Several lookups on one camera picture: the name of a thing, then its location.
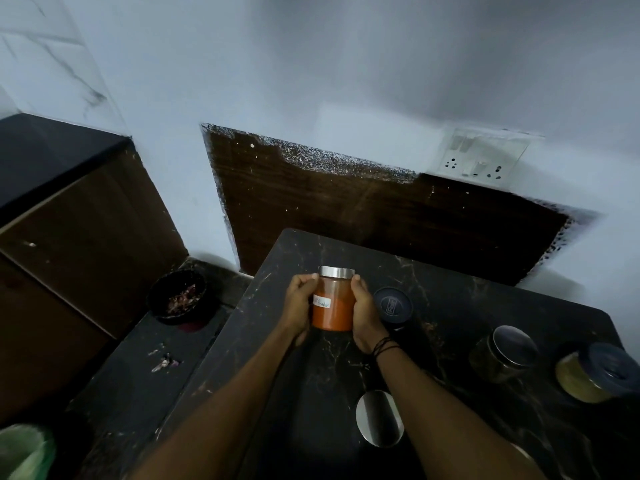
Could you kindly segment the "black-lidded dark jar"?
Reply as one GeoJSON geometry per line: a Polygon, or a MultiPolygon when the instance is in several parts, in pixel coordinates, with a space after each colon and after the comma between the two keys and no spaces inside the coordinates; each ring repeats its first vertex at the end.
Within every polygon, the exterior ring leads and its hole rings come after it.
{"type": "Polygon", "coordinates": [[[413,304],[402,290],[394,287],[382,287],[372,296],[380,319],[389,331],[402,330],[411,322],[413,304]]]}

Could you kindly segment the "blue-lidded jar of yellow powder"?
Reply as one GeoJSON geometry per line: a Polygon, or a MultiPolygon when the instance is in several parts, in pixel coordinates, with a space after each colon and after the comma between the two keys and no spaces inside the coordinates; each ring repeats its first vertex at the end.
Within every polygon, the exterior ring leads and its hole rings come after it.
{"type": "Polygon", "coordinates": [[[612,344],[580,346],[556,363],[555,376],[565,393],[582,403],[640,397],[640,364],[612,344]]]}

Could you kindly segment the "black bowl with scraps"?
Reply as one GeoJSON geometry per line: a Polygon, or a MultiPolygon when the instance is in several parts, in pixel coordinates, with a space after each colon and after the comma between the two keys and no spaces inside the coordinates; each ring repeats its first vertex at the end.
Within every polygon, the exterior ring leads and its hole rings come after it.
{"type": "Polygon", "coordinates": [[[207,294],[204,275],[194,269],[178,269],[151,286],[146,305],[160,323],[181,326],[202,320],[207,294]]]}

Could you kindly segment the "dark wooden wall panel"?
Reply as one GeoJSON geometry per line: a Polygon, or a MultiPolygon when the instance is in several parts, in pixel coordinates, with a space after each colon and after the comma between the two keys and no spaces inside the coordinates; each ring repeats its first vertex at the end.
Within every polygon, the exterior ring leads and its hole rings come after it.
{"type": "Polygon", "coordinates": [[[240,130],[202,133],[242,272],[295,228],[506,285],[570,218],[511,193],[240,130]]]}

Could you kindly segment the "scattered peel scraps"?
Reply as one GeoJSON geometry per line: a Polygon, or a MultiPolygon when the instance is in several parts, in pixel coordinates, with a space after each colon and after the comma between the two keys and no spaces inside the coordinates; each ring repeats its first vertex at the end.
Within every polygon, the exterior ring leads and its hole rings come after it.
{"type": "Polygon", "coordinates": [[[147,353],[149,360],[157,360],[154,366],[150,369],[152,374],[164,371],[165,369],[171,369],[178,367],[182,364],[182,361],[170,352],[168,345],[165,342],[160,342],[153,350],[147,353]]]}

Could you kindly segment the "person's right forearm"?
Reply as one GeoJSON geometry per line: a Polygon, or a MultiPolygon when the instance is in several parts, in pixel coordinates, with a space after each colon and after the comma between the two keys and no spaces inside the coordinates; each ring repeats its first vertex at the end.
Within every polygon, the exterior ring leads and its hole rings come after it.
{"type": "Polygon", "coordinates": [[[401,348],[376,362],[428,480],[547,480],[401,348]]]}

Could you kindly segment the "person's right hand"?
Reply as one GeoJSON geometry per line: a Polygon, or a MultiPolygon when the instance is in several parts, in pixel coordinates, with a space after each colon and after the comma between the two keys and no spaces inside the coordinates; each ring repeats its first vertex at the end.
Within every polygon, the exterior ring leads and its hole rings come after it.
{"type": "Polygon", "coordinates": [[[366,355],[370,355],[376,343],[389,333],[380,320],[378,309],[366,284],[366,306],[355,307],[353,311],[353,338],[366,355]]]}

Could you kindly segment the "glass jar of orange powder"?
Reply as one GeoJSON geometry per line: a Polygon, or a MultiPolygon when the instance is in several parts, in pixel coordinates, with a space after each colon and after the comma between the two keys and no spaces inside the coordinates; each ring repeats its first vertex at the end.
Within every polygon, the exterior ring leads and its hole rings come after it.
{"type": "Polygon", "coordinates": [[[312,325],[325,331],[353,329],[355,295],[351,289],[354,269],[319,266],[318,284],[312,299],[312,325]]]}

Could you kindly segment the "black thread wristband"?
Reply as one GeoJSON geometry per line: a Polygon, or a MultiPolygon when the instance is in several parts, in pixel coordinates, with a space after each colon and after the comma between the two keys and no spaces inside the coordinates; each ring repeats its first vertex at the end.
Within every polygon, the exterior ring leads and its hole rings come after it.
{"type": "Polygon", "coordinates": [[[372,361],[377,361],[380,354],[389,349],[401,348],[397,341],[390,335],[380,339],[376,345],[372,348],[371,357],[372,361]]]}

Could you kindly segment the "steel-lidded glass jar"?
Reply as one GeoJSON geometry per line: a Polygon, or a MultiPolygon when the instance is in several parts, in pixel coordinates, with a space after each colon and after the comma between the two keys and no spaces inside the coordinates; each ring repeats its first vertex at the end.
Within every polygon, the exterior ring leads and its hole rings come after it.
{"type": "Polygon", "coordinates": [[[478,377],[500,384],[532,369],[538,357],[538,347],[528,334],[501,325],[476,343],[468,360],[478,377]]]}

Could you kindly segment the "green plastic bag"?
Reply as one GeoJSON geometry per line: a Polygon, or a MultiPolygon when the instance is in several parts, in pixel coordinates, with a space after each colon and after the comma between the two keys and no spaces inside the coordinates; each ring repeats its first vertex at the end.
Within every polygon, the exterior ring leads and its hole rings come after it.
{"type": "Polygon", "coordinates": [[[50,430],[31,424],[0,429],[0,480],[47,480],[55,457],[50,430]]]}

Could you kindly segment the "person's left forearm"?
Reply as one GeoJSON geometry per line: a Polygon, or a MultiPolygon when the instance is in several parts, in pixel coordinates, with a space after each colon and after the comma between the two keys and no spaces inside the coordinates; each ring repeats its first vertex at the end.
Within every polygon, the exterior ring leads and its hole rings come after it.
{"type": "Polygon", "coordinates": [[[308,327],[277,325],[242,369],[162,441],[129,480],[231,480],[282,361],[307,332],[308,327]]]}

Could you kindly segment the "brown wooden cabinet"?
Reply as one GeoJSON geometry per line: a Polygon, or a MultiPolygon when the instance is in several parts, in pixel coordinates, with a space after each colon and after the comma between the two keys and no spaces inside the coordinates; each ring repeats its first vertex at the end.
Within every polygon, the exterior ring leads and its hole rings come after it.
{"type": "Polygon", "coordinates": [[[0,119],[0,425],[64,393],[187,256],[129,137],[0,119]]]}

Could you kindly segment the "white wall switch socket panel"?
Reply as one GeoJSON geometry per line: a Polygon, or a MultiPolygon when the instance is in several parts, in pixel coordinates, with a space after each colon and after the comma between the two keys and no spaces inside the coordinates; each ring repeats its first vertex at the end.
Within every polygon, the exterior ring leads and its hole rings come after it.
{"type": "Polygon", "coordinates": [[[544,139],[505,128],[453,125],[444,133],[433,172],[459,182],[506,189],[525,152],[544,139]]]}

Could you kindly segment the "person's left hand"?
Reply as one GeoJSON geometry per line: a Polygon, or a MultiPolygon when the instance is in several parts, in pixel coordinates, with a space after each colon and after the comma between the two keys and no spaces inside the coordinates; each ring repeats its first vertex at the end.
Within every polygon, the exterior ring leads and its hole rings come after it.
{"type": "Polygon", "coordinates": [[[277,327],[294,347],[300,346],[307,336],[313,295],[299,290],[299,274],[294,275],[285,292],[284,307],[277,327]]]}

